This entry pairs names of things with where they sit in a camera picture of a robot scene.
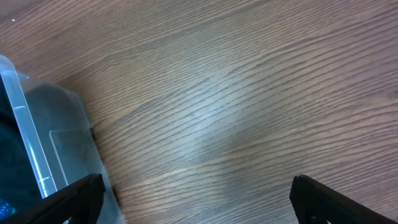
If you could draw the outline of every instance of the brown wood grain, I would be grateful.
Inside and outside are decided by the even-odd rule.
[[[396,0],[46,0],[0,23],[80,92],[128,223],[296,223],[307,174],[398,221]]]

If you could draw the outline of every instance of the gray plastic box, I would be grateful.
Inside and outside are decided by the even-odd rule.
[[[80,95],[16,72],[2,55],[0,74],[42,198],[88,174],[102,174],[106,192],[98,223],[124,223]]]

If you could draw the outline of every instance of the dark cloth inside container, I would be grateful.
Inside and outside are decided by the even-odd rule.
[[[1,79],[0,198],[17,212],[29,209],[42,199]]]

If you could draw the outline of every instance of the plastic bin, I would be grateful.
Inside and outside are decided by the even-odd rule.
[[[124,223],[78,93],[16,72],[0,55],[0,74],[42,198],[88,174],[103,175],[98,223]]]

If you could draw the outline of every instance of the wooden surface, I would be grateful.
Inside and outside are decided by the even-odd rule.
[[[396,0],[44,0],[0,37],[83,95],[128,223],[296,223],[297,174],[398,221]]]

